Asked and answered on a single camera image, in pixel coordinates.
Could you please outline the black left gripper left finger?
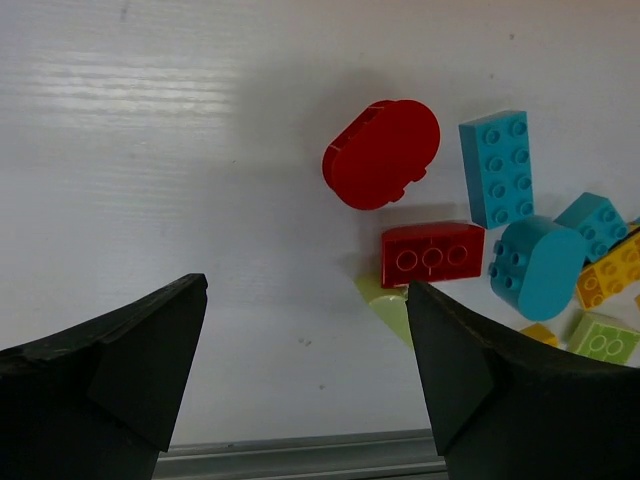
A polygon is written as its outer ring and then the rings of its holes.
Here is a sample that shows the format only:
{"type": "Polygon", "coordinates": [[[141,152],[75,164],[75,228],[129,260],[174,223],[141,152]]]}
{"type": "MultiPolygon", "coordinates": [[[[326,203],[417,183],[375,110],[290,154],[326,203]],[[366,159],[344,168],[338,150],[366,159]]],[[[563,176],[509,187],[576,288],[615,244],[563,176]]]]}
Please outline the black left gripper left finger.
{"type": "Polygon", "coordinates": [[[1,353],[4,479],[149,479],[168,450],[207,306],[188,274],[1,353]]]}

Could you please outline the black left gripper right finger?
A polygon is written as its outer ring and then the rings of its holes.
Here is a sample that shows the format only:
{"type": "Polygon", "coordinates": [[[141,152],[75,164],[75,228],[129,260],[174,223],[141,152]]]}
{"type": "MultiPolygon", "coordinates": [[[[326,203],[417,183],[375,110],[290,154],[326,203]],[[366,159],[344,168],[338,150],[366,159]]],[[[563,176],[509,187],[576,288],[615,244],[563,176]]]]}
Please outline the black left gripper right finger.
{"type": "Polygon", "coordinates": [[[639,372],[533,340],[413,282],[406,302],[452,479],[635,479],[639,372]]]}

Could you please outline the red rectangular lego brick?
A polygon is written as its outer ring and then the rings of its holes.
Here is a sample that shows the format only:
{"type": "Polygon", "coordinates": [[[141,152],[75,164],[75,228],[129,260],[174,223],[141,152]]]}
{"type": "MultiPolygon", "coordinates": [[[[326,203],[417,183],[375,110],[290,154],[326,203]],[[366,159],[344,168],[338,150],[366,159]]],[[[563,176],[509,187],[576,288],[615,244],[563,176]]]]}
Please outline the red rectangular lego brick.
{"type": "Polygon", "coordinates": [[[394,227],[381,234],[381,286],[439,282],[481,274],[486,230],[441,221],[394,227]]]}

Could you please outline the red oval lego brick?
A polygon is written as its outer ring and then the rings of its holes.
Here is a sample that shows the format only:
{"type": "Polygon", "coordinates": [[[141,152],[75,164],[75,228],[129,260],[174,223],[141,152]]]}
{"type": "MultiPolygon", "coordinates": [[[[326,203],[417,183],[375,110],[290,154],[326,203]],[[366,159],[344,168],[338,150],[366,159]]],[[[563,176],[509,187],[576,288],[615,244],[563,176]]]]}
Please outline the red oval lego brick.
{"type": "Polygon", "coordinates": [[[376,210],[401,199],[409,183],[426,175],[440,140],[438,120],[423,103],[377,101],[326,148],[323,177],[346,205],[376,210]]]}

